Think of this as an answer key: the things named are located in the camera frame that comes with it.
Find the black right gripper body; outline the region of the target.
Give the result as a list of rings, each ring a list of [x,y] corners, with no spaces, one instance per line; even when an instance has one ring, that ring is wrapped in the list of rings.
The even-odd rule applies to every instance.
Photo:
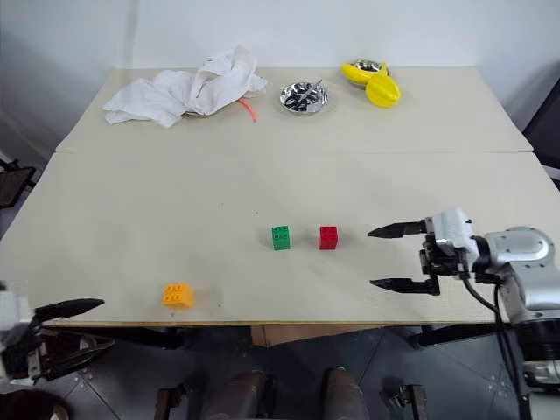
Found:
[[[434,234],[424,237],[423,248],[419,251],[422,272],[428,278],[421,282],[421,292],[431,296],[440,295],[438,279],[456,277],[459,280],[470,278],[467,253],[463,248],[443,250],[437,245]]]

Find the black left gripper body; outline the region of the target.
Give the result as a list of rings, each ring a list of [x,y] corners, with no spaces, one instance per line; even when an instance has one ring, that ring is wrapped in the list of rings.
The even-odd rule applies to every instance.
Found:
[[[1,331],[1,380],[30,382],[48,378],[39,323],[21,323]]]

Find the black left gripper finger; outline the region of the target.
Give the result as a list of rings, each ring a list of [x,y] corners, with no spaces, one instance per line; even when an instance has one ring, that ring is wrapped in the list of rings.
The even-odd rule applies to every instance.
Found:
[[[39,307],[34,312],[34,324],[37,326],[52,319],[68,319],[103,305],[105,301],[98,298],[80,298]]]
[[[46,380],[55,380],[79,371],[104,355],[114,345],[114,341],[108,341],[72,352],[49,351],[42,358],[42,377]]]

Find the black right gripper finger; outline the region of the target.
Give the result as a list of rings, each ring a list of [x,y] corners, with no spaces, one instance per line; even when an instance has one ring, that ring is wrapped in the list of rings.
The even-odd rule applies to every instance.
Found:
[[[373,286],[400,294],[424,294],[430,296],[440,295],[438,280],[433,279],[415,282],[409,278],[385,278],[370,280],[369,282]]]
[[[367,233],[368,237],[382,239],[402,238],[405,235],[420,235],[427,232],[425,220],[412,222],[395,222],[384,227],[377,227]]]

